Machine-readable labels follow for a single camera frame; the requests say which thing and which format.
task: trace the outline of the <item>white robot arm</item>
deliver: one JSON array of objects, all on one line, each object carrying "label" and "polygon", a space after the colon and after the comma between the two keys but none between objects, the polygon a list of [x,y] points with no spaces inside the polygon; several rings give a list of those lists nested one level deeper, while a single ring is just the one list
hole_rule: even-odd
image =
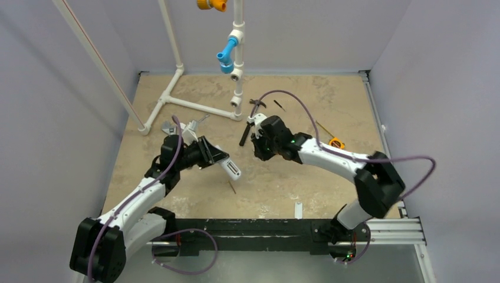
[{"label": "white robot arm", "polygon": [[358,199],[345,205],[332,220],[333,234],[350,231],[371,218],[385,217],[404,191],[404,183],[391,163],[368,164],[354,161],[386,159],[387,156],[383,153],[375,152],[369,156],[321,143],[322,147],[342,156],[331,154],[321,149],[317,140],[309,134],[292,134],[278,116],[266,117],[259,113],[250,117],[249,123],[255,125],[251,140],[254,144],[254,154],[261,160],[266,161],[275,155],[281,155],[285,160],[328,170],[356,186]]},{"label": "white robot arm", "polygon": [[219,164],[231,179],[238,180],[241,177],[241,171],[220,147],[211,145],[204,136],[196,137],[194,131],[183,130],[182,137],[186,139],[183,139],[177,159],[158,182],[144,189],[161,176],[171,163],[179,142],[177,135],[164,139],[161,154],[153,159],[151,168],[134,191],[109,212],[97,219],[86,218],[80,223],[70,259],[71,269],[82,274],[87,273],[92,245],[104,226],[107,226],[106,230],[92,259],[93,277],[103,283],[114,282],[127,260],[148,241],[166,234],[167,231],[176,231],[176,228],[172,227],[175,225],[174,213],[151,207],[177,185],[180,171],[193,166],[203,169]]}]

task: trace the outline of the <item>screwdriver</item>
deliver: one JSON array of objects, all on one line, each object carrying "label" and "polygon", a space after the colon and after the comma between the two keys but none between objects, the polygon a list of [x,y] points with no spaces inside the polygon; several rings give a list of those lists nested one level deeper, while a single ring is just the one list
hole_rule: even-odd
[{"label": "screwdriver", "polygon": [[286,112],[285,108],[283,108],[283,106],[281,106],[280,103],[278,103],[276,100],[273,100],[273,101],[274,101],[274,103],[276,103],[277,106],[279,106],[281,109],[283,109],[283,111]]}]

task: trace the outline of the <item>beige floor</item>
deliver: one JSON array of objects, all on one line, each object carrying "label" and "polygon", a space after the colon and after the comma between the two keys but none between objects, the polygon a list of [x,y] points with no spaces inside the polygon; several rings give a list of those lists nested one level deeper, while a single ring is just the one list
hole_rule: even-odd
[{"label": "beige floor", "polygon": [[[137,88],[134,108],[145,121],[171,76],[142,76]],[[232,110],[229,100],[234,83],[227,76],[181,77],[173,96],[188,101]],[[250,98],[258,98],[273,89],[288,90],[298,95],[315,119],[327,126],[345,144],[346,150],[371,154],[381,150],[380,139],[358,76],[246,76],[244,82],[244,114],[248,115]],[[277,100],[286,109],[278,108]],[[311,122],[300,105],[285,94],[274,94],[264,100],[264,114],[279,115],[292,132],[312,133]],[[200,119],[205,114],[181,106],[167,104],[143,137],[129,119],[108,190],[104,211],[127,196],[138,184],[152,159],[159,154],[165,137],[161,124],[175,114],[182,122]],[[245,122],[235,122],[211,115],[198,129],[212,144],[220,145],[242,170],[233,183],[237,194],[227,184],[228,176],[219,166],[185,170],[175,189],[157,205],[172,210],[178,218],[293,218],[294,203],[302,202],[305,218],[330,218],[345,203],[356,198],[354,186],[323,169],[288,162],[279,156],[262,162],[253,156],[248,140],[238,146]],[[323,142],[328,134],[320,129]],[[389,217],[399,217],[393,209]]]}]

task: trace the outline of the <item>gray wall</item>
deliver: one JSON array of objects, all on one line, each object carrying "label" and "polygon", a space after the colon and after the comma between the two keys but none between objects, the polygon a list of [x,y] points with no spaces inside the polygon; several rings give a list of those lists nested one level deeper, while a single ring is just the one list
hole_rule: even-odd
[{"label": "gray wall", "polygon": [[[421,216],[438,282],[498,282],[500,2],[413,0],[371,72],[393,156],[427,153]],[[407,184],[429,164],[399,164]]]},{"label": "gray wall", "polygon": [[[102,2],[137,68],[175,70],[157,0]],[[219,73],[215,56],[232,29],[233,2],[225,13],[199,10],[194,0],[167,3],[186,71]],[[246,0],[245,69],[293,74],[371,69],[409,3]]]},{"label": "gray wall", "polygon": [[[85,27],[132,96],[113,27],[98,11]],[[103,205],[126,112],[50,0],[2,1],[0,38],[0,281],[71,282],[76,228]]]}]

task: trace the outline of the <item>marbled surface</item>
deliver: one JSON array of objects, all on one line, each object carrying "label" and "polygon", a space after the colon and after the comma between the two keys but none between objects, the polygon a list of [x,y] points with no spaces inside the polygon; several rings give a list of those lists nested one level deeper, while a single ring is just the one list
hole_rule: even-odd
[{"label": "marbled surface", "polygon": [[[156,105],[170,82],[168,75],[144,75],[139,81],[134,108],[143,121]],[[225,75],[185,75],[172,91],[172,96],[211,107],[232,111],[229,100],[235,83]],[[360,77],[339,76],[246,76],[244,82],[244,115],[248,115],[250,98],[264,92],[282,89],[296,94],[310,109],[313,117],[339,137],[346,150],[371,154],[382,146],[373,120],[369,101]],[[272,101],[277,100],[286,112]],[[260,112],[279,115],[293,133],[312,134],[313,128],[301,106],[286,94],[271,94],[264,99],[267,109]],[[153,123],[148,136],[137,131],[129,119],[123,136],[113,178],[107,193],[104,212],[117,205],[139,183],[152,159],[160,153],[164,137],[161,124],[175,114],[188,123],[205,114],[172,104],[165,105]],[[238,145],[246,123],[211,115],[198,127],[205,135],[231,155],[242,170],[233,182],[219,166],[184,170],[181,181],[157,206],[176,213],[178,218],[293,218],[295,202],[303,203],[305,218],[330,218],[345,204],[356,198],[350,182],[323,169],[283,160],[279,156],[267,162],[254,157],[253,145],[247,140]],[[320,128],[322,142],[329,135]],[[388,217],[398,218],[393,209]]]}]

